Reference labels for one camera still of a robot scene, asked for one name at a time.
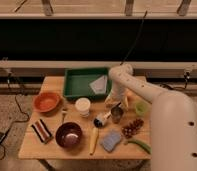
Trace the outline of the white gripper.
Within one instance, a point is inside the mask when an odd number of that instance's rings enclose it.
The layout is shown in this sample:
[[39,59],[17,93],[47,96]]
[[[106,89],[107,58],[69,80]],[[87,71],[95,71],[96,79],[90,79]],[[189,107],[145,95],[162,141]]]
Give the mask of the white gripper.
[[107,107],[113,107],[118,103],[123,103],[123,108],[125,109],[125,111],[128,111],[129,109],[128,98],[127,96],[124,95],[124,93],[125,93],[124,89],[112,88],[109,95],[105,99],[105,105]]

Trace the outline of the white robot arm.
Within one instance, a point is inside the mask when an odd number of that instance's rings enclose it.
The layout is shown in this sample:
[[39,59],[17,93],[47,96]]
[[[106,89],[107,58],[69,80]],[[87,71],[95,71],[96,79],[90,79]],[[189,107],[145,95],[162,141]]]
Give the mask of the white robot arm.
[[109,97],[123,96],[128,88],[151,103],[151,171],[197,171],[197,103],[134,77],[130,64],[112,67],[109,78]]

